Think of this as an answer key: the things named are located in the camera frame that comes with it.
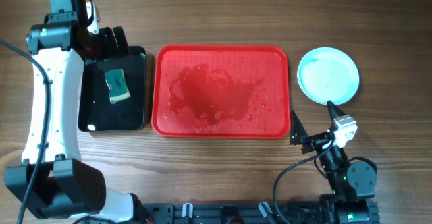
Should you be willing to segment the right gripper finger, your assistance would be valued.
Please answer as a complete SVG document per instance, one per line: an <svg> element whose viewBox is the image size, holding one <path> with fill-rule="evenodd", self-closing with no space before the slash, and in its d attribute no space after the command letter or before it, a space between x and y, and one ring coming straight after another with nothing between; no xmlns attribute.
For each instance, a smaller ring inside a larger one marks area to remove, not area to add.
<svg viewBox="0 0 432 224"><path fill-rule="evenodd" d="M329 116L331 119L335 119L337 117L345 116L344 113L338 106L336 106L331 100L327 101L327 108L329 111Z"/></svg>
<svg viewBox="0 0 432 224"><path fill-rule="evenodd" d="M290 119L290 145L304 144L308 140L308 134L294 110L291 110Z"/></svg>

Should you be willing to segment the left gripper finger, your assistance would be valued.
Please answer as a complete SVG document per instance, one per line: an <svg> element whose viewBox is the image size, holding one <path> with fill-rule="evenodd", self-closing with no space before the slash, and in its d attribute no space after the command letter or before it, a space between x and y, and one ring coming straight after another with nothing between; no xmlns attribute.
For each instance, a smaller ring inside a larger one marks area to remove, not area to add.
<svg viewBox="0 0 432 224"><path fill-rule="evenodd" d="M130 54L130 48L124 33L124 29L121 26L114 27L113 33L117 42L117 54L120 57L128 56Z"/></svg>
<svg viewBox="0 0 432 224"><path fill-rule="evenodd" d="M101 42L101 59L114 57L118 52L118 45L113 30L110 27L100 29L99 38Z"/></svg>

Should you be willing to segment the green yellow sponge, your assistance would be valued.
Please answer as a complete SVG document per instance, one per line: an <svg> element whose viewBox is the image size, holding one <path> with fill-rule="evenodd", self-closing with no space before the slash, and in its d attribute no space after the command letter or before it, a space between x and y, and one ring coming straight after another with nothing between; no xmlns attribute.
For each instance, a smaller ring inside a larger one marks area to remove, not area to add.
<svg viewBox="0 0 432 224"><path fill-rule="evenodd" d="M122 69L113 69L104 73L106 84L109 88L109 100L111 104L118 103L131 97L126 83L126 77Z"/></svg>

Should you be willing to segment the light blue plate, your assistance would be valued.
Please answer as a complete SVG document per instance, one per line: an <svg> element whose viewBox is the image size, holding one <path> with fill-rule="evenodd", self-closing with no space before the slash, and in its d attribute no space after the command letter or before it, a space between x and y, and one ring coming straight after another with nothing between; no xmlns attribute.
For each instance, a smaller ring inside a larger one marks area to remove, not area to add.
<svg viewBox="0 0 432 224"><path fill-rule="evenodd" d="M360 72L345 52L319 47L306 53L297 69L301 91L312 101L325 105L347 103L360 88Z"/></svg>

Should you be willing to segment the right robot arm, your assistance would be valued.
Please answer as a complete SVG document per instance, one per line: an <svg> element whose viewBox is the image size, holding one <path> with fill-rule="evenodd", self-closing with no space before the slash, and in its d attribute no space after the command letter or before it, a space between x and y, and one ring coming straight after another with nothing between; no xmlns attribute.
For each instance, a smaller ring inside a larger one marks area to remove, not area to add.
<svg viewBox="0 0 432 224"><path fill-rule="evenodd" d="M330 127L312 136L291 112L290 144L301 145L303 154L316 154L314 165L329 182L332 193L321 195L316 202L288 205L286 213L295 223L377 223L377 207L371 201L377 166L365 157L346 155L344 147L354 138L357 122L332 101L327 101L327 108Z"/></svg>

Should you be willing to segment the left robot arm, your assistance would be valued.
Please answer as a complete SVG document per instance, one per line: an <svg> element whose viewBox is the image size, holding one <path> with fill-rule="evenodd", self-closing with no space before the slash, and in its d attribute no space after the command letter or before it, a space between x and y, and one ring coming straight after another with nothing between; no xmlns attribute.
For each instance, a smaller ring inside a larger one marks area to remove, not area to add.
<svg viewBox="0 0 432 224"><path fill-rule="evenodd" d="M5 185L38 219L151 223L131 193L108 188L82 161L78 131L139 130L145 124L146 54L122 27L89 31L72 22L38 24L27 38L34 66L29 137Z"/></svg>

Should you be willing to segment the black rectangular tray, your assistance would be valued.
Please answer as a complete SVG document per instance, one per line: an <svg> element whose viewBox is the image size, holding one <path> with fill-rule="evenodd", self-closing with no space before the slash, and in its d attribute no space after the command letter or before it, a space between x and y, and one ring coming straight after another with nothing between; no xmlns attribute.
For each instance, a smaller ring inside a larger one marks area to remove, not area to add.
<svg viewBox="0 0 432 224"><path fill-rule="evenodd" d="M111 104L104 73L122 69L131 97ZM84 66L78 113L83 132L139 130L144 126L146 51L131 47L125 57L88 62Z"/></svg>

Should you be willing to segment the red plastic tray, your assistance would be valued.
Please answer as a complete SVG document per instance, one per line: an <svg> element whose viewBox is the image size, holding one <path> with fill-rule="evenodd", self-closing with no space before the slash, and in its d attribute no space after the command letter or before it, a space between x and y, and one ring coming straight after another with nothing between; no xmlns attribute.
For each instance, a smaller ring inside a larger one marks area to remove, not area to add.
<svg viewBox="0 0 432 224"><path fill-rule="evenodd" d="M157 55L151 125L171 138L283 138L288 72L276 46L167 45Z"/></svg>

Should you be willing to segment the black aluminium base frame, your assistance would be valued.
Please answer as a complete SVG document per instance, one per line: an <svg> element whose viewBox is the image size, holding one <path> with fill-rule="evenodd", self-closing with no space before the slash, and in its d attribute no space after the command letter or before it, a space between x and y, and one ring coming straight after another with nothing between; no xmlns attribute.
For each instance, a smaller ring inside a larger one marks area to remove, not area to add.
<svg viewBox="0 0 432 224"><path fill-rule="evenodd" d="M268 202L259 204L145 204L154 224L221 223L347 223L380 224L377 203L287 202L276 209Z"/></svg>

